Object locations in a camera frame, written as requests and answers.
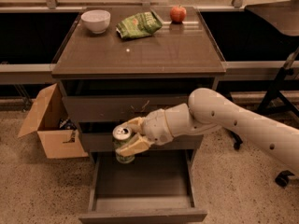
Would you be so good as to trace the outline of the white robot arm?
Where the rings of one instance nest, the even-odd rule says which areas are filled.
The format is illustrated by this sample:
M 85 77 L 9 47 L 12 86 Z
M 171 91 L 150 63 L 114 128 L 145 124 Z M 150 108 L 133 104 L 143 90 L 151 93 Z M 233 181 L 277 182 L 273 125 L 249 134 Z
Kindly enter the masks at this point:
M 170 143 L 178 136 L 202 135 L 223 127 L 299 175 L 298 129 L 248 111 L 210 89 L 197 89 L 186 104 L 152 111 L 146 117 L 128 120 L 123 126 L 135 133 L 127 144 L 116 149 L 123 157 Z

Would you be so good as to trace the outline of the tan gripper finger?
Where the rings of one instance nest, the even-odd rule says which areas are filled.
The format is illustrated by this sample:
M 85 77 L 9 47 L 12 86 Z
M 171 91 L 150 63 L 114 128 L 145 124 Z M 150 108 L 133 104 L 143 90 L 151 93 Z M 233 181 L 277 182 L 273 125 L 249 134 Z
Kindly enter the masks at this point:
M 150 149 L 153 144 L 146 136 L 136 133 L 128 142 L 117 148 L 120 156 L 128 157 Z
M 130 128 L 134 133 L 143 133 L 143 122 L 142 117 L 137 117 L 124 122 L 121 126 L 123 128 Z

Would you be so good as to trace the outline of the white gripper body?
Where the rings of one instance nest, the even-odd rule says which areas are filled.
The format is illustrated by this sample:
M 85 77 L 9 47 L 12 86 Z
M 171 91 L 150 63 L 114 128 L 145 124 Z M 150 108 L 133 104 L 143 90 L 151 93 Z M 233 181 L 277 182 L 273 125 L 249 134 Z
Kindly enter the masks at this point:
M 173 140 L 163 109 L 150 112 L 144 117 L 142 131 L 154 145 L 162 146 Z

